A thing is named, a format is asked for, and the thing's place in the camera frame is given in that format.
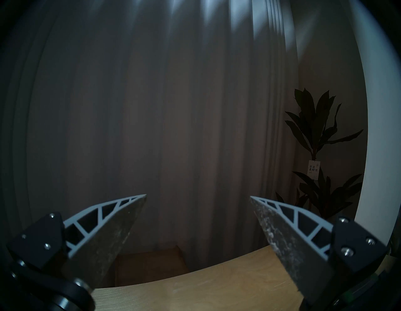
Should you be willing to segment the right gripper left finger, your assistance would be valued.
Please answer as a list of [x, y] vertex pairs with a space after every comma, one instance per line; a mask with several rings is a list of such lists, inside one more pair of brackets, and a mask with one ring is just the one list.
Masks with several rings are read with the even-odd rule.
[[122, 250], [147, 200], [135, 195], [90, 206], [63, 220], [53, 211], [7, 244], [15, 261], [29, 269], [97, 288]]

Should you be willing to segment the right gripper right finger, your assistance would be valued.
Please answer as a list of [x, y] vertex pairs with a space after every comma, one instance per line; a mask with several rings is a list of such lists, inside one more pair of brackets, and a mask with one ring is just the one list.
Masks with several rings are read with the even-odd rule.
[[303, 296], [301, 306], [351, 306], [376, 282], [387, 247], [342, 215], [334, 224], [297, 206], [250, 196], [260, 226]]

